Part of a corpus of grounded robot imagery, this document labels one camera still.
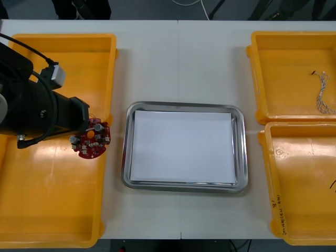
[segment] white table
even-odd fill
[[[114,33],[113,142],[103,238],[274,238],[255,96],[245,48],[255,30],[331,30],[335,22],[6,20],[1,32]],[[120,180],[123,123],[135,101],[231,104],[245,117],[249,185],[239,195],[133,191]]]

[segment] yellow tray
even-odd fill
[[[65,70],[60,94],[76,96],[90,113],[111,123],[116,38],[112,34],[16,35]],[[17,45],[34,70],[39,56]],[[0,141],[0,248],[91,247],[103,233],[101,203],[106,155],[81,159],[69,138],[18,150],[16,139]]]
[[[336,110],[336,32],[256,31],[247,47],[257,121],[331,121],[316,105],[321,89],[313,71],[329,75],[324,102]]]
[[[270,122],[258,138],[272,232],[291,245],[336,245],[336,122]]]

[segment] sheet of paper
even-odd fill
[[[231,114],[136,111],[131,180],[234,183]]]

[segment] red object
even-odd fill
[[[95,126],[100,124],[100,130],[96,130]],[[106,150],[105,145],[110,144],[111,134],[109,124],[101,122],[98,118],[89,119],[89,128],[83,134],[75,135],[76,143],[72,143],[75,152],[79,152],[79,156],[83,159],[94,159],[103,154]]]

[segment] stainless steel tray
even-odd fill
[[[233,130],[233,155],[235,167],[235,183],[193,183],[193,182],[155,182],[132,181],[132,150],[134,134],[134,118],[137,110],[160,112],[201,112],[201,113],[231,113]],[[177,191],[177,192],[225,192],[238,193],[244,190],[248,183],[245,127],[242,112],[234,106],[196,104],[180,102],[136,102],[127,111],[125,127],[121,179],[124,185],[131,189]]]

